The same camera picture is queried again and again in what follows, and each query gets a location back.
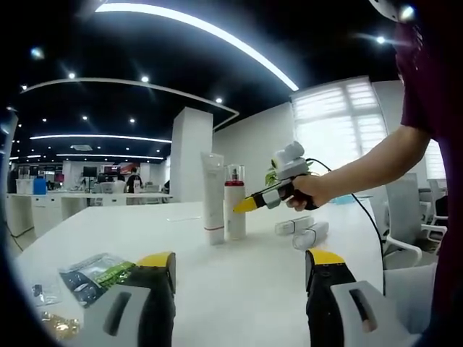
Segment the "window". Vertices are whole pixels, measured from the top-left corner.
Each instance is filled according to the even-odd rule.
[[[306,158],[332,169],[358,159],[386,137],[383,115],[368,78],[356,78],[292,96],[296,140]],[[317,173],[326,172],[318,164]]]
[[[446,171],[443,168],[443,159],[439,144],[431,140],[425,154],[426,174],[428,179],[445,179]]]

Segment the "black ceiling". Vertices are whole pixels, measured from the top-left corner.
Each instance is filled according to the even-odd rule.
[[[249,1],[142,0],[199,17],[240,38],[281,69],[300,89],[359,75],[396,78],[394,50],[359,34],[390,37],[394,24],[368,0]],[[289,100],[292,91],[265,67],[227,42],[188,24],[149,14],[93,13],[99,0],[11,1],[13,24],[4,21],[7,69],[3,109],[17,110],[12,156],[17,150],[68,153],[70,145],[100,145],[104,152],[170,153],[170,145],[122,140],[36,140],[42,134],[118,134],[171,138],[174,117],[185,107],[214,114],[214,124],[232,114],[159,90],[102,82],[51,85],[20,94],[20,85],[77,77],[116,78],[181,90],[240,112],[242,119]],[[42,48],[45,58],[31,59]],[[129,123],[129,118],[136,120]]]

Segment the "curved light strip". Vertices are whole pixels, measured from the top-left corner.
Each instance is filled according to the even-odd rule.
[[[128,3],[113,3],[113,4],[103,4],[96,9],[95,12],[140,12],[146,14],[153,14],[156,16],[162,16],[170,18],[172,20],[178,20],[183,23],[190,24],[194,27],[197,27],[201,30],[207,31],[208,33],[225,40],[241,51],[245,52],[251,58],[254,58],[267,69],[269,69],[275,76],[277,76],[285,85],[291,88],[293,92],[299,90],[294,82],[292,82],[289,77],[287,77],[278,67],[273,65],[266,57],[257,52],[254,48],[247,45],[238,38],[235,38],[233,35],[228,34],[227,31],[222,30],[215,25],[207,23],[199,18],[190,16],[188,14],[174,11],[173,9],[166,9],[164,7],[144,5],[144,4],[128,4]]]
[[[122,154],[57,154],[57,157],[108,157],[108,158],[137,158],[137,159],[159,159],[163,157],[145,157],[143,155],[122,155]]]
[[[172,143],[171,140],[160,140],[160,139],[150,139],[148,137],[136,137],[136,136],[119,136],[119,135],[92,135],[92,134],[63,134],[63,135],[43,135],[43,136],[34,136],[30,137],[30,140],[42,140],[42,139],[58,139],[58,138],[70,138],[70,137],[102,137],[106,139],[124,139],[124,140],[139,140],[139,141],[151,141],[151,142],[163,142],[163,143]]]
[[[74,78],[74,79],[64,78],[64,79],[61,79],[61,80],[53,80],[53,81],[48,81],[48,82],[44,82],[44,83],[39,83],[38,85],[33,85],[32,87],[29,87],[28,89],[23,90],[20,94],[29,93],[31,90],[42,88],[42,87],[47,87],[49,85],[59,85],[61,83],[71,83],[71,82],[72,83],[75,83],[75,82],[102,82],[102,83],[119,83],[121,85],[136,85],[138,87],[146,87],[146,88],[150,88],[150,89],[154,89],[154,90],[162,90],[164,92],[177,94],[177,95],[184,96],[186,98],[190,98],[190,99],[193,99],[193,100],[198,100],[198,101],[201,101],[203,103],[208,103],[209,105],[212,105],[212,106],[221,108],[221,109],[223,109],[225,111],[233,113],[233,116],[231,116],[230,118],[224,120],[219,125],[216,125],[214,127],[214,130],[221,127],[221,126],[223,126],[223,125],[225,125],[226,123],[228,123],[232,119],[235,119],[235,118],[237,118],[239,116],[239,112],[237,110],[234,110],[233,108],[229,108],[229,107],[226,107],[224,105],[221,105],[220,103],[216,103],[214,101],[211,101],[211,100],[208,100],[208,99],[205,99],[205,98],[201,98],[200,96],[185,93],[185,92],[182,92],[182,91],[176,90],[176,89],[163,87],[162,85],[152,85],[150,83],[144,83],[144,82],[139,82],[139,81],[120,80],[120,79],[117,79],[117,78],[97,78],[97,77],[81,77],[81,78]]]

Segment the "floor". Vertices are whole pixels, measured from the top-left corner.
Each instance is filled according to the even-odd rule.
[[[13,257],[17,257],[21,254],[21,252],[28,248],[36,239],[37,237],[35,236],[34,228],[16,238],[11,235],[7,228],[7,246]]]

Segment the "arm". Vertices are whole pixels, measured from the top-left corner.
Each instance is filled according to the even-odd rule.
[[[413,127],[400,126],[367,155],[323,176],[300,176],[294,188],[312,195],[321,206],[342,195],[378,187],[403,176],[425,154],[430,135]],[[303,210],[305,202],[291,199],[290,207]]]

